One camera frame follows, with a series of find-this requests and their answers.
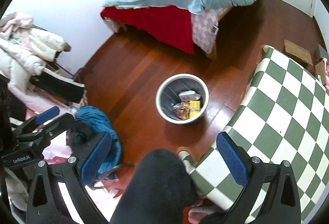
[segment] green and white checkered tablecloth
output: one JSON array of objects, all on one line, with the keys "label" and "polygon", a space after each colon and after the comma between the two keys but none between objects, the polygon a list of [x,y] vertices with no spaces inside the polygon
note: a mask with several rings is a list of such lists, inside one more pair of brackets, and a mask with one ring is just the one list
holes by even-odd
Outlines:
[{"label": "green and white checkered tablecloth", "polygon": [[[304,220],[329,181],[329,95],[286,55],[267,45],[263,51],[246,95],[223,131],[251,157],[292,164]],[[231,207],[242,186],[235,183],[216,142],[197,164],[186,151],[179,156],[200,192],[223,209]],[[247,222],[257,216],[268,185],[263,185]]]}]

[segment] trash can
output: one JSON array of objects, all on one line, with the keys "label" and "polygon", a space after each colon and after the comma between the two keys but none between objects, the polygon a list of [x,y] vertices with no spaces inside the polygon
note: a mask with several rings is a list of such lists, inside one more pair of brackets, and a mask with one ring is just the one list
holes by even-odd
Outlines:
[{"label": "trash can", "polygon": [[[172,107],[180,103],[178,96],[182,91],[193,90],[201,95],[201,108],[198,115],[191,119],[180,120]],[[200,118],[209,102],[209,91],[206,84],[198,77],[188,73],[173,75],[164,81],[157,91],[155,103],[159,114],[167,121],[174,124],[188,124]]]}]

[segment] red blanket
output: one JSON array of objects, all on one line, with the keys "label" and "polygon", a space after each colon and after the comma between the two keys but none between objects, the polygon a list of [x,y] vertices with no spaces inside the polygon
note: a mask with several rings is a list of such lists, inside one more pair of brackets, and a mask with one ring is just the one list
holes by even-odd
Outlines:
[{"label": "red blanket", "polygon": [[179,9],[176,6],[141,9],[107,7],[101,12],[101,17],[135,26],[147,31],[161,42],[194,54],[191,16],[188,10]]}]

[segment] pink toy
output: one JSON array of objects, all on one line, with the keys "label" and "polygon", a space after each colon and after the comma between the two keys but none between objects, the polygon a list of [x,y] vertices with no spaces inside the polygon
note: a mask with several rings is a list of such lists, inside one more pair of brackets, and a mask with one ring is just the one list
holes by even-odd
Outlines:
[{"label": "pink toy", "polygon": [[329,77],[328,77],[328,73],[329,71],[327,70],[327,59],[323,58],[322,61],[324,62],[324,73],[326,74],[326,89],[329,90]]}]

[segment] metal bolt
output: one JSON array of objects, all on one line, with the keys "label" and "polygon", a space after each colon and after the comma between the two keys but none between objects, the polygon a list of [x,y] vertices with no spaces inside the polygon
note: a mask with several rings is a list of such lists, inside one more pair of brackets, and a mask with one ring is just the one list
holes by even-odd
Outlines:
[{"label": "metal bolt", "polygon": [[290,166],[290,163],[287,160],[284,160],[283,161],[283,165],[286,166],[286,167],[289,167]]},{"label": "metal bolt", "polygon": [[39,167],[43,167],[43,166],[45,165],[45,163],[46,163],[46,162],[42,160],[42,161],[40,161],[40,162],[38,163],[38,166],[39,166]]},{"label": "metal bolt", "polygon": [[76,160],[77,160],[77,158],[76,158],[75,156],[71,156],[67,161],[68,161],[70,164],[73,164]]},{"label": "metal bolt", "polygon": [[258,164],[261,160],[257,156],[254,156],[253,158],[251,158],[251,161],[253,161],[255,164]]}]

